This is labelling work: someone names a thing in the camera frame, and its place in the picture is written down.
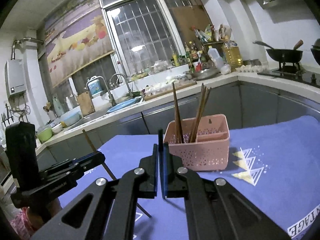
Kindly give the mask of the person's left hand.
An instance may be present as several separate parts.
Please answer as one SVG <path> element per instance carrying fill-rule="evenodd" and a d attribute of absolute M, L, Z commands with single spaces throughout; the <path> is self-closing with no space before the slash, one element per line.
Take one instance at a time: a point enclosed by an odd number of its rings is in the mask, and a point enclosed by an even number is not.
<path fill-rule="evenodd" d="M 31 226 L 38 230 L 61 210 L 61 203 L 59 199 L 56 198 L 46 205 L 28 207 L 26 214 Z"/>

